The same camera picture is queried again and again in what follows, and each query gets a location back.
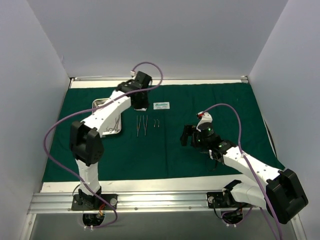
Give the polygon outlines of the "steel tweezers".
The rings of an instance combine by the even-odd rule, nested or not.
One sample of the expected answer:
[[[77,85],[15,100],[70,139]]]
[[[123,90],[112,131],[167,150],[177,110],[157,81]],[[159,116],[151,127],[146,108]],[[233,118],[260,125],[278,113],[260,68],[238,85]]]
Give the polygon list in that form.
[[[148,116],[143,116],[143,128],[144,128],[144,135],[147,135],[147,128],[148,128]]]
[[[140,132],[141,119],[142,119],[142,116],[141,116],[141,115],[138,115],[138,116],[136,117],[136,136],[137,136],[137,137],[139,136],[139,132]]]

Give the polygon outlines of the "white green labelled packet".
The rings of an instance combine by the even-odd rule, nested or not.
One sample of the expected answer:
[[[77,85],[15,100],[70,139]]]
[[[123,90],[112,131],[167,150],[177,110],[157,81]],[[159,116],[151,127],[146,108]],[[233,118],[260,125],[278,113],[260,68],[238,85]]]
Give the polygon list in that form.
[[[169,110],[170,103],[169,102],[154,102],[153,109],[154,110]]]

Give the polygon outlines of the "dark green surgical drape cloth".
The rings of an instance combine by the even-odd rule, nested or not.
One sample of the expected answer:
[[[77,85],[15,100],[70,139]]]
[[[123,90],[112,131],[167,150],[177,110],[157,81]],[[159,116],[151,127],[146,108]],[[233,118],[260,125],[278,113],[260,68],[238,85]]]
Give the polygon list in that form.
[[[170,109],[149,107],[140,113],[130,108],[121,115],[121,132],[104,137],[104,154],[98,163],[101,181],[149,180],[234,175],[236,170],[215,163],[202,150],[182,146],[185,125],[198,122],[205,109],[214,130],[224,140],[269,166],[283,169],[276,158],[250,85],[245,83],[163,85],[152,90],[149,102],[169,102]],[[141,116],[137,136],[137,116]],[[148,116],[146,135],[143,116]]]

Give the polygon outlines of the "white gauze pad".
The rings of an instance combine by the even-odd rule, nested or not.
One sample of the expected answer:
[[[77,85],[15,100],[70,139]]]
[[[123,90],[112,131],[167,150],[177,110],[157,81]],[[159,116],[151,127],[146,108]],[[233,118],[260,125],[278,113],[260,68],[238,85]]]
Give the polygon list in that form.
[[[134,110],[138,111],[138,112],[146,112],[147,108],[138,108],[138,109],[134,109]]]

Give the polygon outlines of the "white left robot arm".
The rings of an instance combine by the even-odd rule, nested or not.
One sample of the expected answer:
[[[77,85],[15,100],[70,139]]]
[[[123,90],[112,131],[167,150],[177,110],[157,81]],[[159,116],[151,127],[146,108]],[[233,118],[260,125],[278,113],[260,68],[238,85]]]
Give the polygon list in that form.
[[[90,116],[71,124],[69,148],[78,166],[79,176],[82,178],[78,194],[83,204],[90,210],[97,209],[101,203],[98,162],[104,153],[103,133],[116,121],[116,117],[128,108],[133,107],[135,110],[148,108],[146,91],[124,94],[147,89],[151,81],[152,77],[148,74],[137,72],[133,79],[117,86],[106,101],[107,106],[99,105]]]

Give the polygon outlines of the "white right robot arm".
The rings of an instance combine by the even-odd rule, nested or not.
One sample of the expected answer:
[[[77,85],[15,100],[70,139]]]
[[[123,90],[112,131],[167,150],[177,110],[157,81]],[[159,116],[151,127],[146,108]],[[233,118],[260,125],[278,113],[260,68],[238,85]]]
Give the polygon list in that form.
[[[206,150],[212,160],[255,181],[255,185],[249,185],[236,179],[226,185],[222,190],[225,205],[232,207],[236,203],[246,203],[265,207],[281,224],[289,222],[308,205],[307,195],[293,170],[271,167],[241,152],[238,145],[216,134],[211,122],[185,125],[180,137],[181,145],[186,146],[188,140],[192,147]]]

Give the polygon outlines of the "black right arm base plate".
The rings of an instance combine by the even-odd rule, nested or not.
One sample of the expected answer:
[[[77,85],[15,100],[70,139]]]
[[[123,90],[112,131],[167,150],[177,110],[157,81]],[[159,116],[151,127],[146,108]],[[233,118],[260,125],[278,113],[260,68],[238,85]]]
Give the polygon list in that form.
[[[207,192],[207,205],[210,209],[213,208],[244,208],[250,207],[251,205],[245,202],[237,202],[229,194],[222,191]]]

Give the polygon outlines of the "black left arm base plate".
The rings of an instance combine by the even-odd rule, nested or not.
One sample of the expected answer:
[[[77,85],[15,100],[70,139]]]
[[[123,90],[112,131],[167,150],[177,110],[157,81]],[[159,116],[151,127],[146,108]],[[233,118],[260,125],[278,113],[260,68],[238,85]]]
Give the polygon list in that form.
[[[105,201],[108,202],[110,206],[114,209],[117,208],[118,203],[118,195],[113,193],[102,193],[100,197]],[[85,195],[85,194],[75,194],[73,196],[71,210],[72,211],[93,211],[99,210],[100,207],[105,204],[105,210],[111,210],[112,208],[107,205],[104,201],[97,198],[94,195]]]

